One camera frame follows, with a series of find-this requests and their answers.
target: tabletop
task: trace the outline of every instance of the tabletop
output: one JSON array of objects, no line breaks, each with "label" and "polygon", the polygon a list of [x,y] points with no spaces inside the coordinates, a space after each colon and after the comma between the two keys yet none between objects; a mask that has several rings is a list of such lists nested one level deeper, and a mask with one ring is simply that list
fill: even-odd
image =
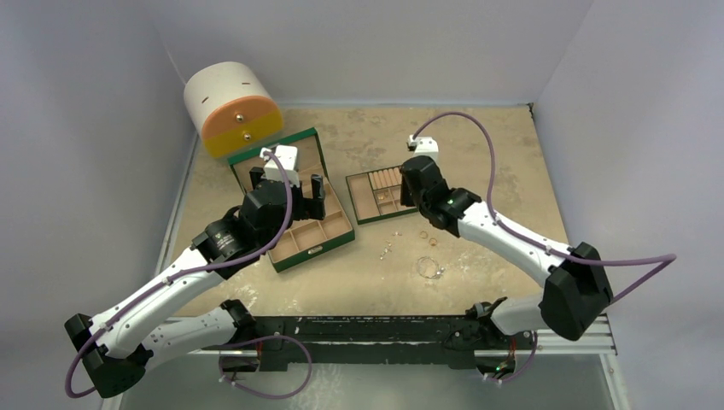
[{"label": "tabletop", "polygon": [[[475,116],[495,148],[495,208],[517,223],[567,242],[533,119],[527,106],[455,108]],[[405,141],[445,108],[287,108],[283,135],[315,127],[329,181],[352,222],[355,240],[277,273],[266,256],[182,307],[196,316],[226,299],[239,299],[257,315],[461,314],[475,302],[540,291],[518,268],[478,244],[433,228],[419,214],[357,225],[345,177],[400,165],[411,154]],[[468,120],[445,117],[424,132],[439,144],[438,165],[451,187],[484,196],[490,154]],[[172,257],[178,257],[208,223],[243,199],[229,166],[199,149],[180,206]],[[434,237],[422,239],[421,232]],[[391,251],[380,254],[392,243]],[[427,256],[445,272],[437,279],[417,273]]]}]

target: gray wall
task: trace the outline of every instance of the gray wall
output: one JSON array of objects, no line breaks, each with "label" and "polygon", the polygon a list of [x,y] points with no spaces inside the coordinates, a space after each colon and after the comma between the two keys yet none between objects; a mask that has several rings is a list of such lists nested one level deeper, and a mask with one ring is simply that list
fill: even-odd
[{"label": "gray wall", "polygon": [[535,100],[593,0],[147,1],[186,78],[233,60],[281,103],[480,104]]},{"label": "gray wall", "polygon": [[193,141],[183,85],[135,2],[2,0],[0,32],[0,408],[95,408],[63,393],[62,325],[151,275]]},{"label": "gray wall", "polygon": [[724,403],[723,38],[723,2],[598,0],[535,110],[570,239],[680,256],[610,310],[636,408]]}]

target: purple cable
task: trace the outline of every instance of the purple cable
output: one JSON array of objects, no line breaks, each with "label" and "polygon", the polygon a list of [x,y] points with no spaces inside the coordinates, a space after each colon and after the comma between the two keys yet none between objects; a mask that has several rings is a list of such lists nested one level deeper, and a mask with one ring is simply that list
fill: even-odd
[{"label": "purple cable", "polygon": [[[488,134],[488,130],[485,129],[485,126],[483,126],[480,121],[478,121],[475,117],[473,117],[470,114],[466,114],[460,111],[448,111],[446,113],[438,114],[431,119],[427,120],[424,124],[422,124],[417,131],[415,131],[414,134],[412,134],[413,138],[417,138],[417,136],[422,132],[427,126],[429,126],[434,121],[446,117],[448,115],[458,115],[461,117],[464,117],[470,121],[472,121],[478,128],[480,128],[480,131],[482,131],[482,134],[485,136],[486,141],[488,142],[488,150],[490,151],[490,180],[488,182],[488,192],[485,196],[486,205],[488,206],[488,212],[495,220],[497,216],[497,212],[495,212],[495,209],[493,208],[493,181],[495,180],[495,151],[493,150],[493,140],[490,138],[490,134]],[[652,258],[644,258],[644,259],[632,259],[632,260],[619,260],[619,261],[592,261],[589,259],[583,259],[579,258],[573,255],[565,254],[564,252],[561,252],[559,250],[555,249],[548,249],[545,244],[540,243],[536,240],[534,240],[531,237],[527,237],[521,233],[518,233],[511,229],[508,225],[505,224],[502,220],[496,220],[498,225],[503,228],[504,231],[511,234],[513,237],[516,237],[525,243],[528,243],[530,245],[535,246],[538,249],[545,250],[546,252],[549,252],[551,255],[558,256],[560,258],[564,258],[568,261],[572,261],[575,263],[580,263],[582,265],[589,265],[589,266],[596,266],[596,267],[635,267],[640,265],[651,265],[654,263],[659,264],[658,266],[651,269],[647,274],[639,278],[637,281],[633,282],[631,285],[629,285],[625,290],[623,290],[618,295],[614,296],[613,300],[611,301],[611,305],[620,301],[624,296],[631,293],[633,290],[641,286],[645,281],[649,280],[651,277],[656,275],[657,273],[661,272],[665,267],[667,267],[671,262],[676,260],[676,255],[674,254],[667,254],[667,255],[661,255],[661,256],[655,256]]]},{"label": "purple cable", "polygon": [[[257,256],[263,255],[266,251],[268,251],[271,248],[274,248],[274,246],[279,242],[279,239],[284,234],[284,231],[287,230],[287,226],[289,225],[289,221],[292,217],[292,190],[291,185],[289,184],[289,177],[287,176],[286,171],[284,171],[284,167],[282,165],[282,162],[277,158],[274,153],[271,151],[268,152],[268,156],[271,158],[272,161],[274,161],[275,164],[277,164],[277,167],[279,168],[279,171],[282,174],[282,181],[284,182],[284,191],[287,196],[287,203],[286,203],[286,209],[284,213],[284,220],[282,222],[281,228],[279,228],[279,232],[277,232],[277,235],[266,245],[261,247],[261,249],[258,249],[256,252],[253,252],[252,254],[245,255],[239,259],[235,259],[233,261],[226,261],[222,263],[216,263],[216,264],[208,264],[204,266],[197,266],[192,267],[190,269],[184,269],[182,271],[178,271],[174,273],[173,275],[169,275],[168,279],[170,281],[175,281],[178,278],[181,278],[185,275],[201,272],[201,271],[215,271],[216,269],[221,269],[224,267],[233,267],[235,265],[238,265],[240,263],[244,263],[246,261],[250,261],[253,258],[256,258]],[[82,391],[80,393],[76,393],[73,391],[73,374],[75,373],[75,368],[78,366],[78,363],[80,363],[81,359],[83,358],[83,355],[88,350],[88,348],[98,340],[99,337],[101,337],[105,332],[106,329],[112,329],[113,323],[117,322],[123,315],[128,313],[131,309],[133,309],[138,303],[144,301],[149,296],[153,295],[155,292],[157,292],[159,289],[163,288],[165,285],[163,283],[158,283],[145,292],[143,292],[141,295],[138,295],[135,299],[133,299],[131,302],[129,302],[127,305],[125,305],[121,310],[116,312],[111,318],[106,322],[106,328],[99,329],[96,333],[94,333],[84,344],[83,346],[78,350],[78,353],[75,355],[75,358],[73,358],[73,362],[71,362],[70,368],[68,369],[66,373],[66,382],[65,382],[65,390],[66,395],[72,399],[79,399],[80,397],[85,397],[89,395],[90,393],[93,393],[96,391],[95,387],[91,387],[88,390]]]},{"label": "purple cable", "polygon": [[259,337],[257,339],[247,340],[246,342],[225,344],[222,347],[229,348],[229,349],[239,349],[244,346],[248,346],[250,344],[256,344],[259,342],[264,342],[266,340],[274,340],[274,339],[282,339],[282,340],[286,340],[288,342],[292,342],[292,343],[296,344],[297,346],[299,346],[299,349],[301,349],[301,351],[307,357],[307,364],[308,364],[307,376],[304,377],[304,381],[301,382],[299,387],[297,387],[295,390],[293,390],[287,394],[284,394],[284,395],[270,395],[268,393],[262,393],[260,391],[254,390],[254,389],[250,389],[247,386],[233,382],[231,379],[229,379],[228,377],[226,377],[224,375],[224,368],[221,366],[221,357],[219,357],[219,372],[221,373],[221,379],[219,381],[225,380],[226,382],[229,382],[232,386],[236,387],[237,389],[244,390],[248,393],[251,393],[252,395],[256,395],[263,399],[273,399],[273,400],[288,399],[291,396],[296,395],[300,391],[304,390],[304,388],[307,386],[307,384],[309,384],[310,378],[312,378],[312,355],[309,354],[309,350],[307,350],[307,348],[304,347],[304,344],[302,344],[300,341],[294,339],[293,337],[288,337],[288,336],[284,336],[284,335],[264,336],[264,337]]}]

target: purple wire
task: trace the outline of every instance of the purple wire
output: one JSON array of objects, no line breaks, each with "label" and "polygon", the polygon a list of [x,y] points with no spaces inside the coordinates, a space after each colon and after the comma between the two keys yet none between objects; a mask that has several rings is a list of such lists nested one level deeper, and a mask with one ring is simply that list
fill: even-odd
[{"label": "purple wire", "polygon": [[[466,114],[460,111],[448,111],[446,113],[438,114],[431,119],[427,120],[424,124],[422,124],[417,131],[415,131],[414,134],[412,134],[413,138],[417,138],[417,136],[422,132],[427,126],[429,126],[434,121],[446,117],[448,115],[458,115],[461,117],[464,117],[470,121],[472,121],[478,128],[480,128],[480,131],[482,131],[482,134],[485,136],[486,141],[488,142],[488,150],[490,151],[490,180],[488,182],[488,192],[485,196],[486,205],[488,206],[488,212],[495,220],[497,216],[497,212],[495,212],[495,209],[493,208],[493,181],[495,180],[495,151],[493,150],[493,140],[490,138],[490,134],[488,134],[488,130],[485,129],[485,126],[483,126],[480,121],[478,121],[475,117],[473,117],[470,114]],[[545,250],[546,252],[549,252],[552,255],[558,256],[560,258],[564,258],[568,261],[572,261],[575,263],[580,263],[582,265],[589,265],[589,266],[595,266],[595,267],[635,267],[640,265],[651,265],[654,263],[659,264],[658,266],[651,269],[647,274],[639,278],[637,281],[633,282],[631,285],[629,285],[625,290],[623,290],[618,295],[614,296],[613,300],[611,301],[611,304],[614,304],[618,301],[620,301],[624,296],[631,293],[633,290],[641,286],[645,281],[649,280],[651,277],[656,275],[657,273],[661,272],[665,267],[667,267],[671,262],[676,260],[676,255],[674,254],[666,254],[661,256],[655,256],[652,258],[643,258],[643,259],[631,259],[631,260],[618,260],[618,261],[592,261],[589,259],[583,259],[579,258],[573,255],[566,254],[564,252],[561,252],[559,250],[555,249],[548,249],[545,244],[540,243],[536,240],[534,240],[531,237],[527,237],[523,235],[522,233],[516,232],[513,229],[511,229],[508,225],[503,222],[503,220],[496,220],[497,224],[503,228],[503,231],[508,232],[513,237],[516,237],[525,243],[528,243],[532,246],[535,246],[538,249]]]},{"label": "purple wire", "polygon": [[[283,167],[283,165],[282,165],[282,162],[281,162],[281,161],[277,158],[277,156],[274,155],[274,153],[272,153],[271,151],[267,152],[267,154],[268,154],[268,156],[271,158],[271,160],[274,161],[275,164],[277,164],[277,167],[279,168],[279,171],[280,171],[280,173],[282,174],[282,181],[283,181],[283,183],[284,183],[284,192],[285,192],[285,194],[286,194],[286,196],[287,196],[287,203],[286,203],[286,207],[285,207],[284,220],[283,220],[283,222],[282,222],[282,226],[279,228],[279,232],[277,232],[277,235],[274,236],[274,238],[273,238],[269,243],[267,243],[266,245],[264,245],[263,247],[261,247],[261,249],[256,250],[256,251],[253,252],[252,254],[245,255],[245,256],[243,256],[243,257],[241,257],[241,258],[239,258],[239,259],[235,259],[235,260],[233,260],[233,261],[226,261],[226,262],[221,262],[221,263],[212,263],[212,264],[208,264],[208,265],[204,265],[204,266],[197,266],[197,267],[192,267],[192,268],[189,268],[189,269],[184,269],[184,270],[181,270],[181,271],[178,271],[178,272],[174,273],[173,275],[169,275],[169,276],[168,276],[168,279],[169,279],[170,281],[173,282],[173,281],[175,281],[176,279],[181,278],[181,277],[186,276],[186,275],[191,274],[191,273],[196,273],[196,272],[201,272],[201,271],[209,271],[209,272],[210,272],[210,271],[215,271],[215,270],[217,270],[217,269],[221,269],[221,268],[224,268],[224,267],[233,267],[233,266],[238,265],[238,264],[240,264],[240,263],[244,263],[244,262],[247,262],[247,261],[251,261],[253,258],[256,258],[256,257],[258,257],[258,256],[263,255],[266,251],[268,251],[268,250],[271,249],[271,248],[274,248],[274,246],[277,245],[277,242],[279,242],[279,239],[280,239],[280,238],[282,237],[282,235],[284,234],[284,231],[287,230],[287,226],[289,225],[289,222],[291,221],[291,216],[292,216],[292,206],[291,206],[291,203],[292,203],[292,190],[291,190],[291,185],[289,184],[289,177],[288,177],[286,171],[284,170],[284,167]],[[163,284],[163,283],[161,283],[161,282],[159,282],[158,284],[156,284],[156,285],[148,288],[148,289],[147,289],[146,291],[144,291],[141,295],[136,296],[136,298],[134,298],[131,302],[129,302],[128,304],[126,304],[122,309],[120,309],[118,312],[116,312],[116,314],[114,314],[113,316],[111,316],[111,318],[110,318],[108,321],[106,321],[106,326],[108,326],[109,329],[112,329],[112,328],[113,328],[112,325],[113,325],[115,322],[117,322],[121,317],[123,317],[123,315],[125,315],[126,313],[128,313],[131,309],[133,309],[136,305],[138,305],[138,303],[144,301],[146,298],[148,298],[149,296],[153,295],[155,292],[157,292],[159,289],[163,288],[164,286],[166,286],[166,285]],[[68,397],[70,397],[70,398],[72,398],[72,399],[79,399],[79,398],[81,398],[81,397],[85,397],[85,396],[89,395],[90,393],[93,393],[94,391],[96,391],[96,388],[95,388],[95,387],[91,387],[90,389],[85,390],[85,391],[82,391],[82,392],[80,392],[80,393],[74,392],[74,391],[73,391],[73,374],[75,373],[75,368],[78,366],[78,363],[80,363],[80,361],[81,361],[81,359],[83,358],[83,355],[85,354],[85,352],[86,352],[86,351],[91,347],[91,345],[92,345],[93,343],[95,343],[95,342],[98,340],[98,338],[101,337],[105,332],[106,332],[106,329],[105,329],[105,328],[101,328],[101,329],[99,329],[96,333],[94,333],[93,335],[91,335],[90,338],[83,344],[83,346],[78,350],[78,353],[77,353],[77,354],[75,355],[75,357],[73,358],[73,361],[71,362],[70,368],[68,368],[68,371],[67,371],[67,373],[66,373],[65,390],[66,390],[66,395],[67,395]],[[312,371],[311,365],[312,365],[312,360],[310,359],[310,360],[309,360],[310,372]]]},{"label": "purple wire", "polygon": [[258,390],[251,389],[247,386],[244,386],[244,385],[236,383],[236,382],[232,383],[232,380],[224,375],[224,368],[221,366],[221,357],[219,357],[219,372],[221,373],[221,379],[225,380],[226,382],[229,382],[230,384],[232,384],[232,386],[236,387],[237,389],[244,390],[248,393],[251,393],[252,395],[256,395],[263,399],[273,399],[273,400],[288,399],[291,396],[296,395],[299,392],[301,392],[302,390],[304,390],[304,388],[307,386],[307,384],[309,384],[309,380],[312,378],[312,355],[309,354],[309,350],[307,350],[307,348],[304,346],[304,344],[302,344],[300,341],[294,339],[293,337],[288,337],[288,336],[284,336],[284,335],[264,336],[264,337],[259,337],[259,338],[252,339],[252,340],[247,340],[246,342],[225,344],[222,347],[229,348],[229,349],[239,349],[244,346],[248,346],[250,344],[256,344],[256,343],[264,342],[266,340],[274,340],[274,339],[282,339],[282,340],[286,340],[288,342],[292,342],[292,343],[296,344],[297,346],[299,346],[299,349],[301,349],[301,351],[307,357],[307,364],[308,364],[307,376],[304,377],[304,381],[301,382],[299,387],[297,387],[295,390],[293,390],[287,394],[284,394],[284,395],[270,395],[268,393],[263,393]]}]

